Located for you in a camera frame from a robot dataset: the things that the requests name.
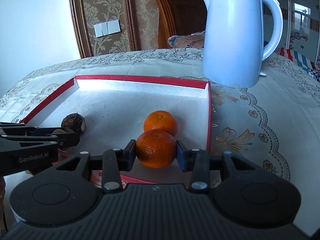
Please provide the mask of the floral lace tablecloth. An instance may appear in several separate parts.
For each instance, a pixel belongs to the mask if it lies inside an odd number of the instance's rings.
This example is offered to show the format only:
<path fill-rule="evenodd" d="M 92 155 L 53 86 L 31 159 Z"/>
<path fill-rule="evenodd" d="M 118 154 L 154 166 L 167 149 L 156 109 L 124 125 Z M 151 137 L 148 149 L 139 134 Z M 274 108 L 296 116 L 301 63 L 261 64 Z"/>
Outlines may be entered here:
<path fill-rule="evenodd" d="M 203 80 L 200 49 L 158 49 L 95 56 L 17 77 L 1 94 L 1 120 L 18 122 L 71 77 L 144 75 Z M 212 83 L 212 152 L 232 151 L 292 182 L 302 195 L 295 224 L 319 228 L 319 82 L 310 68 L 272 54 L 248 89 Z"/>

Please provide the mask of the white wall switch panel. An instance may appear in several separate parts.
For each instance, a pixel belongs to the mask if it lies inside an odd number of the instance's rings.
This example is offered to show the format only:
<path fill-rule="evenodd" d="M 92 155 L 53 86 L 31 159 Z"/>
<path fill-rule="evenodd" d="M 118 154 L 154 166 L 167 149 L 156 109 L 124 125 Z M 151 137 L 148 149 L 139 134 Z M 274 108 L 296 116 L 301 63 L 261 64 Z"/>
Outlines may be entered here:
<path fill-rule="evenodd" d="M 101 22 L 94 25 L 96 37 L 107 36 L 121 32 L 119 20 Z"/>

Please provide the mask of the wooden bed headboard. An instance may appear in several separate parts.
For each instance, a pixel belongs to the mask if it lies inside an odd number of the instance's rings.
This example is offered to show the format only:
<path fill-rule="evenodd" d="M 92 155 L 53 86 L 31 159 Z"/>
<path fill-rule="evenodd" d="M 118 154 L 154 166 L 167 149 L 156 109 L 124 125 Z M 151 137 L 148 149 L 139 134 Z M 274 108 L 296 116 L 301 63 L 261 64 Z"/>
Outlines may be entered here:
<path fill-rule="evenodd" d="M 190 35 L 206 28 L 203 0 L 155 0 L 159 9 L 158 47 L 170 48 L 168 38 Z"/>

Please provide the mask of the brown kiwi fruit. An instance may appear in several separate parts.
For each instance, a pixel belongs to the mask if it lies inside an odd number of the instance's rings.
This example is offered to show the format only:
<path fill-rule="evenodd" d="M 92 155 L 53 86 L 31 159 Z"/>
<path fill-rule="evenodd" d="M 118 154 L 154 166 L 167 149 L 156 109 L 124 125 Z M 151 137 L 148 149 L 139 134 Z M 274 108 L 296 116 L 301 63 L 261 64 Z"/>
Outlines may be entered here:
<path fill-rule="evenodd" d="M 64 134 L 64 133 L 66 133 L 66 131 L 64 131 L 63 129 L 55 129 L 53 132 L 52 132 L 52 134 Z"/>

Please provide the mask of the sliding wardrobe doors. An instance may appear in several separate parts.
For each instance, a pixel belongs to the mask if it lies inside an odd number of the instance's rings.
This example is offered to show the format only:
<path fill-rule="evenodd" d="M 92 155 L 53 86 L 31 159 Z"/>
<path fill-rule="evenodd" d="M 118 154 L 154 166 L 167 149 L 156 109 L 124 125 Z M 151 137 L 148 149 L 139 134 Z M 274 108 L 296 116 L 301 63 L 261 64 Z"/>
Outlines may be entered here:
<path fill-rule="evenodd" d="M 279 46 L 319 64 L 319 0 L 278 0 L 283 15 Z"/>

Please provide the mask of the striped colourful bedding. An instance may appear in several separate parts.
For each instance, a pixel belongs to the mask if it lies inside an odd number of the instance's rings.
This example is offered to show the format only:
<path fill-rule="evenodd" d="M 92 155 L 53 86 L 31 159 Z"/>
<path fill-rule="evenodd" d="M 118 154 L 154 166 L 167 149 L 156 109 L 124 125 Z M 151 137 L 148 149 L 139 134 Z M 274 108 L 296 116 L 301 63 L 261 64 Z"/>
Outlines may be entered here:
<path fill-rule="evenodd" d="M 280 80 L 290 78 L 299 86 L 313 85 L 319 87 L 319 64 L 312 62 L 303 54 L 292 49 L 277 47 L 275 51 L 263 61 L 260 75 L 283 74 Z"/>

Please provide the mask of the orange mandarin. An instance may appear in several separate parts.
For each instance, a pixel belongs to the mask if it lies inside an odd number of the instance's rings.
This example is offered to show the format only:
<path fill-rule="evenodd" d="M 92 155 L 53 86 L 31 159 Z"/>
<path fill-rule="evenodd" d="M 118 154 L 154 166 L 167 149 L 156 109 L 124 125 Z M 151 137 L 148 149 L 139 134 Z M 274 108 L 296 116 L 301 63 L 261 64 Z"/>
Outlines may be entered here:
<path fill-rule="evenodd" d="M 144 121 L 144 132 L 152 129 L 160 129 L 175 137 L 178 132 L 178 124 L 174 116 L 167 111 L 155 111 L 150 113 Z"/>
<path fill-rule="evenodd" d="M 176 158 L 176 141 L 167 132 L 152 129 L 141 134 L 136 140 L 136 155 L 146 167 L 165 168 Z"/>

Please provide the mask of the white electric kettle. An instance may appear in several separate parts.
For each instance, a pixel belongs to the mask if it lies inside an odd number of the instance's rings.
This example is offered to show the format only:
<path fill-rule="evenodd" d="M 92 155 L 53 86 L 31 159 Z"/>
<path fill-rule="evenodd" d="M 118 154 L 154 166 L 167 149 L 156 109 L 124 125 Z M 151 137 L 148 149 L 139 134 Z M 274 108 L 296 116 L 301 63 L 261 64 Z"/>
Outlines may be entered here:
<path fill-rule="evenodd" d="M 249 88 L 283 32 L 278 0 L 203 0 L 207 8 L 203 74 L 223 86 Z"/>

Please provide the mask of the red shallow cardboard tray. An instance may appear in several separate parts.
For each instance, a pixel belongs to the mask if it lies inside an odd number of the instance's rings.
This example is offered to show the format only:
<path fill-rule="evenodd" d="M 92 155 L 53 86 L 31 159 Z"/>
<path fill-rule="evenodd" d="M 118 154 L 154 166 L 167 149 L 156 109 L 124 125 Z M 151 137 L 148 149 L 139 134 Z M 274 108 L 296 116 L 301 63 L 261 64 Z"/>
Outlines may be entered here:
<path fill-rule="evenodd" d="M 146 117 L 158 110 L 178 124 L 176 139 L 187 148 L 209 150 L 212 104 L 208 81 L 132 75 L 79 75 L 40 102 L 24 119 L 29 126 L 59 127 L 71 113 L 86 122 L 70 155 L 88 151 L 101 155 L 124 148 L 144 131 Z"/>

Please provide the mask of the floral pillow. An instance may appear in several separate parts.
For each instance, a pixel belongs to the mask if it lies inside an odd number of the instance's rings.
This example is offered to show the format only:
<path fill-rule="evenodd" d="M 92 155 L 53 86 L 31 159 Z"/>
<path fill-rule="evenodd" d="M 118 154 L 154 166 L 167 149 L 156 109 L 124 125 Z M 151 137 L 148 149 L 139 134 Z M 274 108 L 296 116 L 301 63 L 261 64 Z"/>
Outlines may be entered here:
<path fill-rule="evenodd" d="M 171 48 L 204 48 L 205 31 L 193 33 L 191 35 L 174 35 L 168 38 Z"/>

